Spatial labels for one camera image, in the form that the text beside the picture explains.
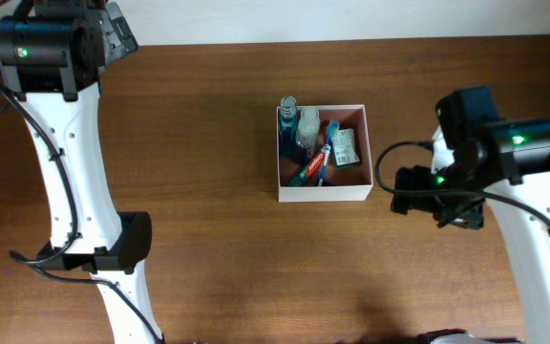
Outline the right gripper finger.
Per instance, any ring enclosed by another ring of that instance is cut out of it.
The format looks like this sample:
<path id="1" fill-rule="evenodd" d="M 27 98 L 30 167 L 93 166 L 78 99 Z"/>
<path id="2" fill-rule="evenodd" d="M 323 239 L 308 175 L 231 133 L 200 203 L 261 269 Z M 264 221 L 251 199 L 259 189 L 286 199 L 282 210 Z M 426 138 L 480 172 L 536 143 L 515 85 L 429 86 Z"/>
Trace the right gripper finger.
<path id="1" fill-rule="evenodd" d="M 452 203 L 444 204 L 434 215 L 437 226 L 458 226 L 461 228 L 479 230 L 484 226 L 484 198 L 460 198 Z"/>
<path id="2" fill-rule="evenodd" d="M 394 213 L 407 215 L 410 210 L 418 210 L 437 214 L 441 211 L 442 203 L 436 196 L 416 195 L 419 191 L 435 190 L 435 176 L 430 167 L 400 167 L 395 174 L 394 189 L 398 190 L 391 200 Z"/>

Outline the green white soap box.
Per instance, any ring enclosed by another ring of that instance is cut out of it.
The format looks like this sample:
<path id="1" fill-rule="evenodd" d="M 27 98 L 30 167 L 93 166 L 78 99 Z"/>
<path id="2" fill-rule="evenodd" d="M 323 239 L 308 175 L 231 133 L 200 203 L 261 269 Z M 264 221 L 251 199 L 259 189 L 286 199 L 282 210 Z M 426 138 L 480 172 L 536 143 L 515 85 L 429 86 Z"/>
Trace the green white soap box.
<path id="1" fill-rule="evenodd" d="M 339 129 L 330 141 L 337 168 L 349 168 L 361 164 L 360 156 L 356 151 L 355 132 L 352 128 Z"/>

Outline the blue disposable razor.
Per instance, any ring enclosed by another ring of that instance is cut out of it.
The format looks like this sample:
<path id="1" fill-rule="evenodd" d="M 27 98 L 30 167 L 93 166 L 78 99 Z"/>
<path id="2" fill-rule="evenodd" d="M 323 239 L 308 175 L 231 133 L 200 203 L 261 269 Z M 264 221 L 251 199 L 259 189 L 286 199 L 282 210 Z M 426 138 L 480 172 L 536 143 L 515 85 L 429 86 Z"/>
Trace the blue disposable razor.
<path id="1" fill-rule="evenodd" d="M 322 184 L 322 186 L 328 186 L 328 187 L 330 187 L 330 186 L 337 186 L 337 185 L 338 185 L 337 183 L 334 183 L 334 182 L 331 181 L 331 180 L 323 180 L 323 184 Z"/>

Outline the blue white toothbrush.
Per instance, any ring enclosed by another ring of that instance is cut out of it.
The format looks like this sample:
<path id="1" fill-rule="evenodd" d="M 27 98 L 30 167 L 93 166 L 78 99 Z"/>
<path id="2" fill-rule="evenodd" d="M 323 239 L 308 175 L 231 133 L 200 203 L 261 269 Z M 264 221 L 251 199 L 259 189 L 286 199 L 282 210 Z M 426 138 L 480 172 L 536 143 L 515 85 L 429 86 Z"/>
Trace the blue white toothbrush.
<path id="1" fill-rule="evenodd" d="M 319 170 L 319 179 L 318 179 L 318 182 L 316 183 L 317 186 L 322 186 L 326 179 L 326 174 L 328 170 L 328 160 L 331 152 L 331 139 L 337 133 L 339 127 L 340 127 L 340 123 L 337 121 L 331 120 L 328 124 L 325 145 L 323 147 L 324 159 L 322 161 L 322 166 Z"/>

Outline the Colgate toothpaste tube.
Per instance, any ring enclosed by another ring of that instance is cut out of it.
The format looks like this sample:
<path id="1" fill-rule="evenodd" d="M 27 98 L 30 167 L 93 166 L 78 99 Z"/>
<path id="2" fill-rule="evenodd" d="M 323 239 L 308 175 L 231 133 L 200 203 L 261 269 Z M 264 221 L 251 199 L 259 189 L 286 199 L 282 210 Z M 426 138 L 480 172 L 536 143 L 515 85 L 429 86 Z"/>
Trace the Colgate toothpaste tube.
<path id="1" fill-rule="evenodd" d="M 288 184 L 290 187 L 303 187 L 312 183 L 315 178 L 319 178 L 319 170 L 324 159 L 323 148 L 309 161 L 309 163 L 292 179 Z"/>

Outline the purple pump soap bottle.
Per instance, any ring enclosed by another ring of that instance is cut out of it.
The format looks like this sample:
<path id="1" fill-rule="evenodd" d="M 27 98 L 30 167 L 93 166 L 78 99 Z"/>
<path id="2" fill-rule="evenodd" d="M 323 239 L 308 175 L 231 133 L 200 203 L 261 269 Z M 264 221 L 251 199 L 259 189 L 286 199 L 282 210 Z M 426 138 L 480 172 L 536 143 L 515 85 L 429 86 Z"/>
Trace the purple pump soap bottle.
<path id="1" fill-rule="evenodd" d="M 321 120 L 316 107 L 304 107 L 296 130 L 296 155 L 300 161 L 309 161 L 315 149 Z"/>

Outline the teal mouthwash bottle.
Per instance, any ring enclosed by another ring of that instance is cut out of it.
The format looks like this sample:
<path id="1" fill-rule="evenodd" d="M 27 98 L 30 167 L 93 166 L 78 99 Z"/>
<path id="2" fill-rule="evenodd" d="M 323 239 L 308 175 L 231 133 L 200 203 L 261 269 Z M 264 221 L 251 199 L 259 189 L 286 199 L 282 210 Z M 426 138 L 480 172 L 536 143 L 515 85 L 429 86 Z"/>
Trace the teal mouthwash bottle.
<path id="1" fill-rule="evenodd" d="M 294 97 L 283 97 L 279 107 L 279 152 L 282 157 L 290 158 L 295 146 L 298 125 L 297 101 Z"/>

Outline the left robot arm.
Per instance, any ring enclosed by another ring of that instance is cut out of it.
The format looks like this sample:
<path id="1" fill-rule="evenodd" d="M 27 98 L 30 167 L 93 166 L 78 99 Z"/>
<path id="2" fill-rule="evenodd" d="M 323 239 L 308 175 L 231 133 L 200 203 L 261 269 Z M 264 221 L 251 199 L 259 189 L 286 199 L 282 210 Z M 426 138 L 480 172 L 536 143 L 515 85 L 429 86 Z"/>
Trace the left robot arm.
<path id="1" fill-rule="evenodd" d="M 53 281 L 98 289 L 118 343 L 161 343 L 145 263 L 152 221 L 115 209 L 98 134 L 100 76 L 138 43 L 112 1 L 25 0 L 0 19 L 0 93 L 26 122 L 42 173 L 51 235 L 11 259 Z"/>

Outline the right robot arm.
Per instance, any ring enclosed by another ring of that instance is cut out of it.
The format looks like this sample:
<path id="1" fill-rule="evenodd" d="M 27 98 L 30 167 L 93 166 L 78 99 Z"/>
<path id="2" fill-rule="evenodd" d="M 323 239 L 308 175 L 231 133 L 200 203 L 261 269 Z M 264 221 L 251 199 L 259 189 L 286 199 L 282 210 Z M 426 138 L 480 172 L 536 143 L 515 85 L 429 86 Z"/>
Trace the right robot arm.
<path id="1" fill-rule="evenodd" d="M 391 211 L 481 229 L 489 207 L 518 288 L 525 340 L 550 343 L 550 120 L 502 118 L 486 87 L 456 90 L 434 110 L 433 137 L 416 143 L 432 164 L 397 170 L 384 188 Z"/>

